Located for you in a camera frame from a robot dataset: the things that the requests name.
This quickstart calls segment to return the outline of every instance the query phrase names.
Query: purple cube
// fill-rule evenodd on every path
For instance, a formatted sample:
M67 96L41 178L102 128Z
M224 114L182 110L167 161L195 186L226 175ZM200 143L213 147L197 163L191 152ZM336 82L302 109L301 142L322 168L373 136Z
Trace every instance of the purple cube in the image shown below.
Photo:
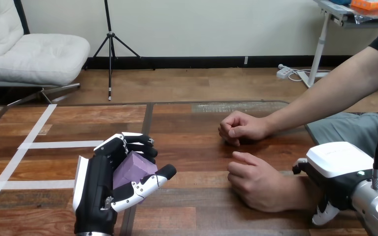
M157 166L140 154L131 151L114 171L114 189L129 182L140 182L147 175L154 174Z

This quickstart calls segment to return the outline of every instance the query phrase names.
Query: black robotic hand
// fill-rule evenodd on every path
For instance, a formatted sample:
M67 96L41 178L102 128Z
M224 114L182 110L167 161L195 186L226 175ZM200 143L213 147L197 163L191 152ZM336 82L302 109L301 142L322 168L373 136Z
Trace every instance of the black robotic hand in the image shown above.
M126 158L130 151L139 153L142 157L155 164L157 150L154 140L145 134L127 133L115 134L101 145L95 147L95 155L106 156L115 170Z
M113 189L113 173L130 151L155 164L157 150L153 145L154 140L147 135L124 132L97 146L93 158L79 157L73 190L77 236L113 235L117 212L144 200L176 174L169 164L138 183L129 182Z

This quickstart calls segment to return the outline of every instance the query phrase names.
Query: wooden table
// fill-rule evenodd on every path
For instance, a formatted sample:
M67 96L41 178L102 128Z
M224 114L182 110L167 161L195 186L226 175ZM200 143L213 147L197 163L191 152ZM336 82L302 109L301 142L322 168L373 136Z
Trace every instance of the wooden table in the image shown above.
M250 152L286 175L314 145L304 127L258 143L230 147L219 122L235 110L263 117L284 102L147 103L13 107L0 113L0 235L73 235L72 188L78 155L121 132L148 133L159 168L178 173L142 205L118 214L116 235L330 236L366 235L353 212L324 228L313 212L263 213L231 191L227 164L235 150Z

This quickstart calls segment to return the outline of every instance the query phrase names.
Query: forearm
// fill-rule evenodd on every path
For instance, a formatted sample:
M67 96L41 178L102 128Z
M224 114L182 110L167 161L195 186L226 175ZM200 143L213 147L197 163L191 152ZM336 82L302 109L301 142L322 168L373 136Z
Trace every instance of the forearm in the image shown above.
M315 210L322 199L321 190L308 176L289 176L283 187L289 189L283 191L287 210Z
M322 199L321 190L309 179L308 176L289 176L281 188L287 189L282 191L284 196L285 209L303 210L316 209L319 201Z
M266 119L282 131L341 112L378 90L378 51L366 48Z

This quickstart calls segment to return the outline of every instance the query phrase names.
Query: chair leg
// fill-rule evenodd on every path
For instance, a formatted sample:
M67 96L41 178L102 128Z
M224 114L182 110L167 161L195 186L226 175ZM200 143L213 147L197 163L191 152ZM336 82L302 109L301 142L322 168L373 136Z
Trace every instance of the chair leg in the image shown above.
M63 90L67 90L67 89L71 89L71 88L79 88L79 87L80 87L80 84L77 83L77 84L61 86L61 87L57 87L57 88L46 89L43 92L45 94L52 94L52 93L55 93L55 92L60 92L60 91L63 91Z
M10 103L7 106L10 107L10 106L15 106L15 105L19 105L19 104L22 104L22 103L26 103L26 102L29 102L31 100L37 99L37 96L38 96L38 93L34 93L34 94L31 94L30 96L24 97L24 98L22 98L18 101Z
M53 104L50 99L46 96L46 94L44 93L44 89L41 90L39 92L40 96L44 99L44 101L46 101L48 104Z

